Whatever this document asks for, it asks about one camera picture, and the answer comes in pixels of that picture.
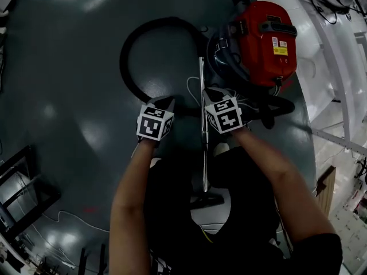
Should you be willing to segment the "white perforated steel beam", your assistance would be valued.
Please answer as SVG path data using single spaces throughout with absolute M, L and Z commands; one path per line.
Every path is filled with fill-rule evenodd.
M 353 152 L 356 152 L 360 155 L 363 155 L 364 157 L 367 157 L 367 148 L 366 147 L 363 147 L 357 143 L 354 143 L 350 140 L 346 140 L 345 138 L 343 137 L 338 137 L 338 136 L 334 136 L 328 132 L 325 132 L 325 131 L 322 131 L 320 129 L 315 129 L 315 128 L 312 128 L 312 133 L 319 137 L 319 138 L 323 138 L 325 140 L 328 140 L 334 144 L 337 144 L 339 146 L 342 146 L 344 148 L 347 148 L 349 150 L 352 150 Z

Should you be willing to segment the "metal vacuum wand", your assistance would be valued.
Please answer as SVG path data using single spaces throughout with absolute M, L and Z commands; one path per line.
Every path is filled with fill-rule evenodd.
M 224 204 L 224 198 L 220 194 L 212 193 L 209 191 L 208 182 L 208 144 L 209 144 L 209 123 L 205 113 L 204 107 L 204 88 L 205 88 L 205 75 L 204 75 L 204 58 L 199 57 L 199 81 L 200 81 L 200 104 L 201 110 L 201 141 L 203 152 L 203 170 L 202 170 L 202 188 L 203 192 L 198 194 L 196 199 L 190 203 L 191 210 L 203 209 L 206 207 L 219 206 Z

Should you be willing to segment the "person's black clothing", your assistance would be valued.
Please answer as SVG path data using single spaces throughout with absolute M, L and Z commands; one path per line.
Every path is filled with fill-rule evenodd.
M 280 223 L 272 187 L 241 147 L 214 158 L 211 184 L 231 198 L 229 217 L 205 235 L 190 212 L 188 167 L 159 160 L 150 169 L 144 215 L 149 249 L 176 275 L 339 275 L 341 240 L 321 234 L 294 243 L 290 258 L 274 245 Z

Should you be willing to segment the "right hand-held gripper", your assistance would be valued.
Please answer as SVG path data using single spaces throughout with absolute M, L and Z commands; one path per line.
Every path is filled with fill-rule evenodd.
M 202 98 L 209 123 L 218 133 L 228 133 L 243 126 L 242 110 L 227 89 L 207 87 L 202 91 Z

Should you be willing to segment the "wooden slatted board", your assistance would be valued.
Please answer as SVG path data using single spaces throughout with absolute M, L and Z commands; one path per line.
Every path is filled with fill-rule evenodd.
M 329 216 L 334 185 L 335 185 L 336 168 L 330 166 L 318 179 L 316 187 L 316 202 L 321 208 L 325 216 Z

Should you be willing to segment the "person's left forearm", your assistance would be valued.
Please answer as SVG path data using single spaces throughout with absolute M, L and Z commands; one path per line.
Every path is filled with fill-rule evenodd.
M 144 201 L 155 141 L 142 139 L 120 180 L 110 217 L 109 274 L 149 275 Z

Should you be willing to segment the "person's right forearm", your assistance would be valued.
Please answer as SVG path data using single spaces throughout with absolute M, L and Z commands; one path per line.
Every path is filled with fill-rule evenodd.
M 283 154 L 246 128 L 232 135 L 269 180 L 291 242 L 335 233 L 300 172 Z

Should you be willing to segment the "white table with black legs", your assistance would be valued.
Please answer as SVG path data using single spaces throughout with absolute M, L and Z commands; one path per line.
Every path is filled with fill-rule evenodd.
M 36 176 L 31 146 L 24 147 L 7 161 L 0 164 L 0 187 L 13 175 L 21 173 L 24 173 L 30 179 L 30 182 L 22 186 L 6 201 L 0 202 L 0 222 L 4 223 L 3 226 L 0 226 L 0 233 L 8 239 L 14 239 L 21 234 L 61 197 L 61 194 L 53 186 L 42 182 Z M 36 204 L 19 221 L 16 221 L 8 207 L 31 187 L 34 189 L 37 198 Z

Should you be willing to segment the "red vacuum cleaner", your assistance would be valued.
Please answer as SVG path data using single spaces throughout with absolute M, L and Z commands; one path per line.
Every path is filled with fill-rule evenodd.
M 234 84 L 281 87 L 297 67 L 298 31 L 288 12 L 268 1 L 232 3 L 232 14 L 209 39 L 210 67 Z

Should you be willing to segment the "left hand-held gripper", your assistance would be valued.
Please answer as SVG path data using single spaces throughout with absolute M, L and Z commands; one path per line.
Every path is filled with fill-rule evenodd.
M 152 98 L 147 105 L 142 105 L 137 118 L 137 137 L 161 141 L 171 130 L 174 107 L 175 98 L 173 96 Z

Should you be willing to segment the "person's right white shoe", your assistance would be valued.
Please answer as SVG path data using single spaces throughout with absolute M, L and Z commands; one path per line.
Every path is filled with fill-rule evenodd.
M 228 143 L 219 143 L 213 149 L 213 156 L 216 157 L 216 156 L 218 156 L 220 154 L 223 154 L 223 153 L 225 153 L 229 150 L 230 150 L 230 147 L 229 147 Z

